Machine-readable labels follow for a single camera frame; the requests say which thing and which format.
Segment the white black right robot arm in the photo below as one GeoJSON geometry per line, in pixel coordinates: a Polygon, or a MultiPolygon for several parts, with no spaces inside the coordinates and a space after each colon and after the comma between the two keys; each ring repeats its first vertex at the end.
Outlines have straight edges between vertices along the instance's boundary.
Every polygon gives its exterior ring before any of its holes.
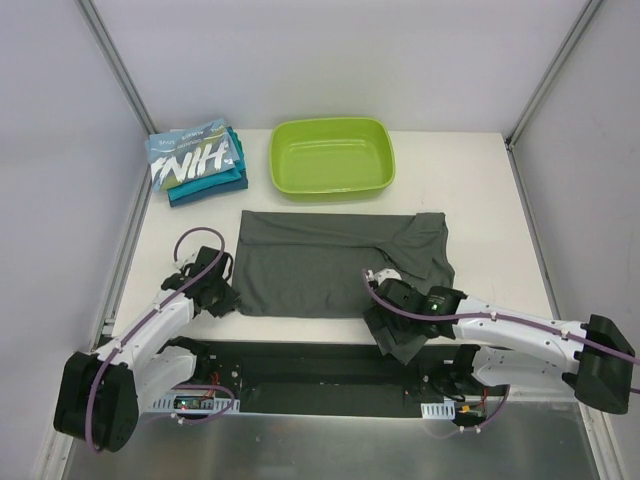
{"type": "Polygon", "coordinates": [[[452,363],[431,377],[461,394],[482,386],[567,387],[593,409],[624,415],[637,392],[639,360],[608,317],[547,319],[443,286],[423,294],[394,269],[365,270],[362,277],[371,300],[363,317],[381,353],[408,365],[432,339],[459,342],[452,363]]]}

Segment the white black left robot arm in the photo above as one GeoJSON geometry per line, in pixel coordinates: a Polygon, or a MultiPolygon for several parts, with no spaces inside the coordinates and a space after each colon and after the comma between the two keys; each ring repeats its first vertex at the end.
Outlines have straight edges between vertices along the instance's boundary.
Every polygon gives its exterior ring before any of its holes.
{"type": "Polygon", "coordinates": [[[120,450],[139,417],[174,387],[215,385],[207,346],[181,335],[201,313],[223,317],[239,303],[233,257],[201,247],[161,284],[153,302],[118,336],[66,361],[53,427],[96,451],[120,450]]]}

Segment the dark grey t-shirt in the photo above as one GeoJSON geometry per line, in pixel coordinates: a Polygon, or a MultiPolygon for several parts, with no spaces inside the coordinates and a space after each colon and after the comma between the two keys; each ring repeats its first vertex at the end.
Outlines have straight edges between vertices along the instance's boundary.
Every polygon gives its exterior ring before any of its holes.
{"type": "Polygon", "coordinates": [[[442,213],[414,215],[241,214],[232,286],[237,312],[216,332],[225,340],[309,340],[347,337],[331,319],[359,318],[371,300],[362,273],[394,269],[426,294],[452,287],[448,228],[442,213]]]}

